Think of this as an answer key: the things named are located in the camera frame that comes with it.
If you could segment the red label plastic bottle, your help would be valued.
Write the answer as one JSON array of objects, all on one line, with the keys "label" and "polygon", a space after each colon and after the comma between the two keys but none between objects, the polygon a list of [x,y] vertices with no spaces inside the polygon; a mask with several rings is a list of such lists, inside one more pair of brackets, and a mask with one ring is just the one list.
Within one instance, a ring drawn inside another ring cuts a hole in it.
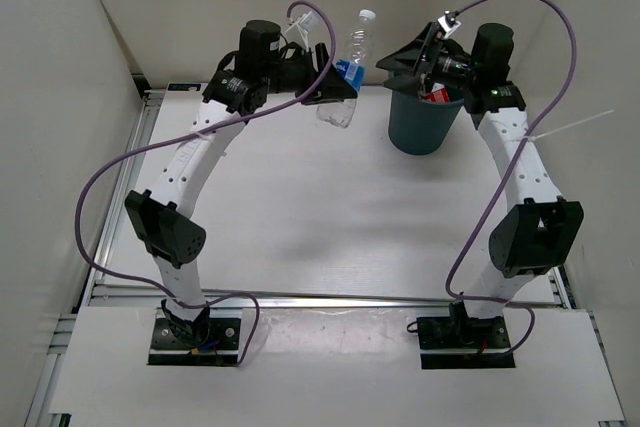
[{"label": "red label plastic bottle", "polygon": [[425,90],[422,90],[420,92],[420,98],[423,101],[426,102],[431,102],[431,103],[449,103],[450,102],[450,98],[449,98],[449,94],[447,91],[447,88],[444,85],[441,84],[435,84],[432,87],[432,90],[430,92],[426,92]]}]

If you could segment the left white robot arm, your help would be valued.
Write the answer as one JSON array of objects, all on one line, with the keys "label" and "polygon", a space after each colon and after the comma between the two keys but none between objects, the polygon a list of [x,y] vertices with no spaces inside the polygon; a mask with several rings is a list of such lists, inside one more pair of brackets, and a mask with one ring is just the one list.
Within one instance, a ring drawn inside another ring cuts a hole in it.
[{"label": "left white robot arm", "polygon": [[135,234],[156,263],[168,294],[165,315],[188,347],[206,342],[210,324],[196,259],[206,239],[191,219],[214,167],[272,93],[292,93],[304,105],[351,101],[356,90],[336,70],[323,43],[309,45],[317,19],[308,12],[286,28],[251,20],[239,46],[219,63],[202,92],[187,139],[178,143],[157,180],[132,190],[125,208]]}]

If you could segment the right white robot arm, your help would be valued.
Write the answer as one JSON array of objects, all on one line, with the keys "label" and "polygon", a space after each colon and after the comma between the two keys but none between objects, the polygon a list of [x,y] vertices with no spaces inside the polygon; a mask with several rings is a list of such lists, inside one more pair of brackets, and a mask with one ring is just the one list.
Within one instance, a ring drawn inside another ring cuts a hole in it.
[{"label": "right white robot arm", "polygon": [[385,85],[396,93],[417,98],[434,83],[462,93],[500,175],[507,213],[489,236],[487,266],[458,296],[466,312],[449,322],[452,340],[470,347],[485,334],[483,319],[500,316],[527,283],[565,262],[584,211],[564,198],[528,139],[526,104],[508,79],[513,30],[485,23],[469,52],[451,35],[451,28],[430,22],[376,66],[388,72]]}]

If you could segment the blue label bottle white cap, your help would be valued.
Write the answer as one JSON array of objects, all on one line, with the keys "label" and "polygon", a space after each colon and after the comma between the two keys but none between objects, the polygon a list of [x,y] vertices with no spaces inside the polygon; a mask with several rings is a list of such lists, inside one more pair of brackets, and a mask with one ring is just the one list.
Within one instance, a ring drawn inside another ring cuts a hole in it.
[{"label": "blue label bottle white cap", "polygon": [[[355,26],[351,29],[335,67],[338,74],[359,93],[365,79],[367,62],[374,44],[376,13],[361,9]],[[354,116],[358,97],[329,104],[321,104],[316,109],[318,120],[334,127],[346,129]]]}]

